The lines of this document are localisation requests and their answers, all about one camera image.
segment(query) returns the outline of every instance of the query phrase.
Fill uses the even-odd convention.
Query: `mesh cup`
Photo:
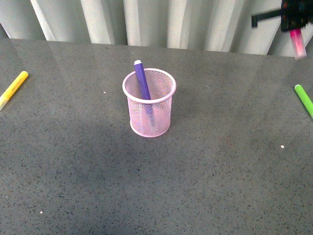
[[[151,100],[141,99],[135,71],[125,77],[123,91],[127,96],[133,131],[143,137],[157,137],[170,127],[172,95],[176,90],[176,82],[165,71],[144,70]]]

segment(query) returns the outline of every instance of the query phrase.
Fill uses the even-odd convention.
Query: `gray countertop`
[[[157,138],[130,127],[137,59],[177,82]],[[313,97],[312,58],[0,40],[0,93],[22,70],[0,112],[0,234],[313,232],[313,121],[293,90]]]

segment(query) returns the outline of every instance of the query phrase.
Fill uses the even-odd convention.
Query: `marker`
[[[135,67],[136,76],[138,79],[141,98],[150,100],[151,97],[150,97],[145,70],[143,69],[142,62],[140,60],[136,60],[134,63],[134,67]]]
[[[0,97],[0,111],[9,101],[9,99],[14,95],[18,88],[23,84],[23,82],[28,77],[28,72],[22,71],[20,75],[12,82],[12,84],[6,89],[6,91]]]
[[[297,94],[298,94],[299,98],[301,99],[302,103],[304,104],[304,106],[308,110],[309,114],[313,118],[313,103],[310,100],[308,94],[305,92],[305,90],[303,89],[303,87],[301,85],[296,85],[294,87],[294,90],[295,90],[295,92],[297,92]]]
[[[149,88],[147,84],[147,79],[145,75],[145,70],[143,69],[143,64],[140,60],[136,60],[134,63],[134,68],[140,88],[141,98],[146,100],[151,100]],[[152,104],[145,104],[146,115],[149,117],[151,125],[155,125],[155,115],[153,112]]]

